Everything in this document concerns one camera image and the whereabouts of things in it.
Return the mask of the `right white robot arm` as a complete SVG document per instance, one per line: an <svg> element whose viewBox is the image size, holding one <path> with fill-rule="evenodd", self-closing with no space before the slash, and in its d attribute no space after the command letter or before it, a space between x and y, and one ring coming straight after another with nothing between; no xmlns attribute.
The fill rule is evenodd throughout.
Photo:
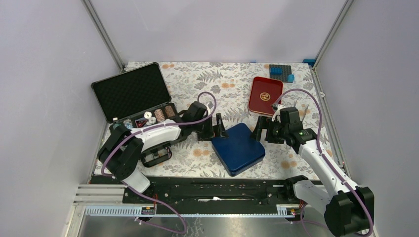
<svg viewBox="0 0 419 237"><path fill-rule="evenodd" d="M374 227L374 194L368 187L360 187L351 180L324 150L316 132L305 129L295 107L282 108L272 118L259 116L251 138L260 141L266 130L265 141L287 144L303 158L316 173L323 188L315 186L303 175L286 179L284 199L299 200L323 214L329 231L335 237L372 233Z"/></svg>

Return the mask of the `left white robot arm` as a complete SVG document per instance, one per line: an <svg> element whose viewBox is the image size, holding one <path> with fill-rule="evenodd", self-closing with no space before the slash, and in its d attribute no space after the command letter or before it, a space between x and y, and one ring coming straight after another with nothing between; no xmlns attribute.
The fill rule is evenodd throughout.
<svg viewBox="0 0 419 237"><path fill-rule="evenodd" d="M137 164L142 162L144 167L151 167L170 159L170 147L193 132L198 141L228 138L221 114L217 113L215 118L213 124L212 111L195 101L187 110L151 126L128 129L120 125L111 131L97 158L112 177L131 187L140 202L147 203L153 198L153 190Z"/></svg>

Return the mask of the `blue tin lid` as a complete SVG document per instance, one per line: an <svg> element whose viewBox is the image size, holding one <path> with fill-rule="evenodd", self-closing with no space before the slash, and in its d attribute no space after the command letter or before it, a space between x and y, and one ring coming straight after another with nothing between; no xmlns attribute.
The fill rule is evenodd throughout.
<svg viewBox="0 0 419 237"><path fill-rule="evenodd" d="M234 177L256 165L265 157L264 146L251 138L251 130L244 123L227 129L228 138L211 141L215 154L229 176Z"/></svg>

